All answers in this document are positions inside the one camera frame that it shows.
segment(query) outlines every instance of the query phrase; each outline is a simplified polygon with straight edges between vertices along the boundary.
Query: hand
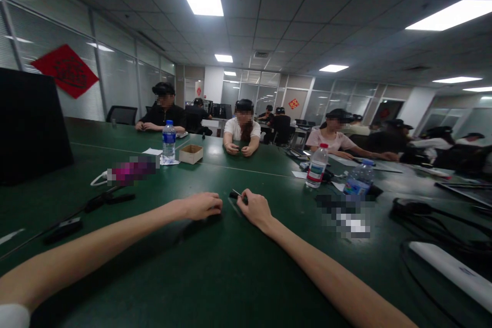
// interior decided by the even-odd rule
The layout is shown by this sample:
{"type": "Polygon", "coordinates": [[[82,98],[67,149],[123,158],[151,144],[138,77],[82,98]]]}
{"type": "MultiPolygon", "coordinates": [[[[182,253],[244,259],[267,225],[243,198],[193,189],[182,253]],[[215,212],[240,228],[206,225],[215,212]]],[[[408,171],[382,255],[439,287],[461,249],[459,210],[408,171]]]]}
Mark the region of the hand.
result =
{"type": "Polygon", "coordinates": [[[220,214],[222,200],[217,193],[202,192],[181,200],[174,200],[165,206],[176,207],[182,211],[182,217],[185,219],[201,220],[220,214]]]}
{"type": "Polygon", "coordinates": [[[144,131],[162,131],[162,127],[157,126],[153,123],[147,122],[143,124],[144,131]]]}
{"type": "Polygon", "coordinates": [[[241,152],[245,157],[250,157],[251,155],[253,155],[253,150],[251,150],[249,146],[244,146],[241,149],[241,152]]]}
{"type": "Polygon", "coordinates": [[[227,151],[228,154],[236,155],[239,152],[239,149],[238,149],[239,146],[233,144],[232,142],[227,143],[224,146],[225,146],[225,150],[227,151]]]}
{"type": "Polygon", "coordinates": [[[254,194],[249,189],[245,189],[242,192],[242,196],[237,198],[237,205],[245,217],[248,218],[253,225],[260,228],[262,232],[265,232],[269,225],[275,220],[270,212],[267,199],[261,195],[254,194]],[[242,201],[244,195],[248,198],[248,205],[242,201]]]}
{"type": "Polygon", "coordinates": [[[352,160],[354,157],[349,154],[349,153],[346,153],[344,151],[335,151],[335,152],[331,152],[330,154],[334,154],[338,157],[341,157],[341,158],[344,158],[344,159],[349,159],[349,160],[352,160]]]}

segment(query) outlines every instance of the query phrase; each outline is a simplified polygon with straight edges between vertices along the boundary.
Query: white paper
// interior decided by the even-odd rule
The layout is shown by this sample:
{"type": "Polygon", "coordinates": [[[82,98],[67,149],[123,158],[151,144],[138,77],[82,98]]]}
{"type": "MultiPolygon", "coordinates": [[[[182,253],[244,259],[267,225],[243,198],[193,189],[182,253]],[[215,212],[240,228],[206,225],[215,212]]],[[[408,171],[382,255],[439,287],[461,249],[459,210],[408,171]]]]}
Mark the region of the white paper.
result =
{"type": "Polygon", "coordinates": [[[151,154],[151,155],[160,155],[162,154],[162,150],[156,150],[156,149],[151,149],[151,148],[148,148],[147,150],[145,150],[144,152],[142,152],[142,154],[151,154]]]}
{"type": "Polygon", "coordinates": [[[296,172],[296,171],[292,171],[292,174],[295,175],[296,178],[306,179],[308,177],[307,172],[296,172]]]}

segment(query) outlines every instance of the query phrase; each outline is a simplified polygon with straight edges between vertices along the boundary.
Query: small cardboard box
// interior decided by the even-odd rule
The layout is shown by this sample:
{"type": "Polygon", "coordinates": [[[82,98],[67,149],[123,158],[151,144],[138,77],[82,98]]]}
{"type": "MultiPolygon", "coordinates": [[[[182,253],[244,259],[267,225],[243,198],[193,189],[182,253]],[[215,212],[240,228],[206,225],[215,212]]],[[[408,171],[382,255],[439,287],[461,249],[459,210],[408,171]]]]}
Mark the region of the small cardboard box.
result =
{"type": "Polygon", "coordinates": [[[203,158],[203,147],[187,145],[179,150],[179,161],[194,164],[203,158]]]}

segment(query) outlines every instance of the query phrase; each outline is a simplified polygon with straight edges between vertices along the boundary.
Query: person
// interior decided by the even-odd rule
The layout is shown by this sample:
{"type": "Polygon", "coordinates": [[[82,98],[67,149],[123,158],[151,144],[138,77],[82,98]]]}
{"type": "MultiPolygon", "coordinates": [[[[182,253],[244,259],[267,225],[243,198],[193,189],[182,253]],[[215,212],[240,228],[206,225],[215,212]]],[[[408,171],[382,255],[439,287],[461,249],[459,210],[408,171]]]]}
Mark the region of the person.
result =
{"type": "Polygon", "coordinates": [[[474,146],[482,146],[479,142],[479,139],[485,138],[485,136],[478,132],[468,133],[466,136],[461,137],[456,140],[457,145],[474,145],[474,146]]]}
{"type": "Polygon", "coordinates": [[[427,155],[432,164],[437,158],[436,149],[448,150],[456,144],[451,137],[452,132],[453,129],[449,126],[434,127],[427,130],[428,138],[420,141],[411,141],[409,145],[417,149],[424,149],[425,155],[427,155]]]}
{"type": "Polygon", "coordinates": [[[184,111],[187,114],[194,114],[199,117],[198,131],[195,132],[196,134],[205,133],[205,136],[212,136],[212,130],[201,125],[201,121],[203,119],[212,119],[212,116],[203,108],[203,99],[201,97],[197,97],[195,100],[193,100],[193,105],[186,106],[184,111]]]}
{"type": "Polygon", "coordinates": [[[174,104],[176,93],[173,85],[159,82],[152,87],[152,92],[157,96],[157,101],[152,109],[137,122],[135,129],[162,132],[166,126],[166,120],[172,120],[176,133],[186,132],[185,110],[174,104]]]}
{"type": "Polygon", "coordinates": [[[358,147],[343,133],[339,132],[343,125],[349,124],[352,121],[352,116],[343,109],[334,109],[326,114],[326,121],[319,127],[313,129],[306,145],[311,147],[311,151],[316,151],[320,144],[328,144],[328,152],[345,159],[353,159],[354,157],[343,151],[352,150],[360,156],[383,159],[383,160],[398,160],[398,156],[391,153],[374,153],[358,147]]]}
{"type": "Polygon", "coordinates": [[[245,157],[253,155],[260,145],[261,127],[258,122],[253,121],[254,106],[248,99],[241,99],[236,102],[234,114],[235,118],[225,122],[223,145],[228,154],[236,155],[239,146],[232,143],[232,140],[249,142],[241,149],[245,157]]]}
{"type": "Polygon", "coordinates": [[[367,149],[374,152],[404,152],[408,140],[403,132],[405,123],[401,119],[386,122],[386,130],[371,133],[367,139],[367,149]]]}
{"type": "MultiPolygon", "coordinates": [[[[268,201],[245,189],[237,205],[251,224],[276,242],[350,324],[360,328],[417,326],[327,254],[273,217],[268,201]],[[248,198],[248,205],[243,201],[248,198]]],[[[165,224],[220,214],[217,193],[174,200],[36,255],[0,278],[0,326],[28,328],[30,314],[47,298],[77,282],[165,224]]]]}

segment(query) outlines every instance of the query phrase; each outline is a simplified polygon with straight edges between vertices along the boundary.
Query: air vent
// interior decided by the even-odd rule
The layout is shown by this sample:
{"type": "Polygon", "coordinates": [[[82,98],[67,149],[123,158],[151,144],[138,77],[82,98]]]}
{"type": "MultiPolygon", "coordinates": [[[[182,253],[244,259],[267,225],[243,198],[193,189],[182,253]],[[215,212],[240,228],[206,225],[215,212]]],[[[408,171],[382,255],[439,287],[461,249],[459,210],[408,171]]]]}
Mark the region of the air vent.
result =
{"type": "Polygon", "coordinates": [[[261,58],[261,59],[266,59],[266,58],[268,58],[268,53],[265,51],[257,51],[257,52],[255,52],[255,57],[261,58]]]}

